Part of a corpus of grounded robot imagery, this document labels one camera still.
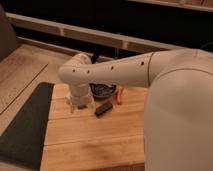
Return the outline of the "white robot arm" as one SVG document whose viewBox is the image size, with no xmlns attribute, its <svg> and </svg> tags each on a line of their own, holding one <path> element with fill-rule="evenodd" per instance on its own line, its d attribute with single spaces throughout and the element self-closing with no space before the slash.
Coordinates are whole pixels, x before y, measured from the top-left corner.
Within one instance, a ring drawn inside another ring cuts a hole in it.
<svg viewBox="0 0 213 171">
<path fill-rule="evenodd" d="M 213 171 L 213 52 L 178 49 L 93 64 L 80 53 L 59 69 L 77 106 L 89 85 L 144 87 L 146 171 Z"/>
</svg>

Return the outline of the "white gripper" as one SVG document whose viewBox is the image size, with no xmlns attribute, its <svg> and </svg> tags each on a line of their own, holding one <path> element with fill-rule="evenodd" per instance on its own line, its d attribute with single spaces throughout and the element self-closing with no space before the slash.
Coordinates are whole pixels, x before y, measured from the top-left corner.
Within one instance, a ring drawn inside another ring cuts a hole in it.
<svg viewBox="0 0 213 171">
<path fill-rule="evenodd" d="M 74 96 L 71 92 L 69 92 L 65 98 L 77 107 L 84 107 L 87 106 L 89 103 L 92 102 L 92 96 L 90 93 L 83 96 Z M 70 105 L 70 112 L 74 113 L 74 106 Z"/>
</svg>

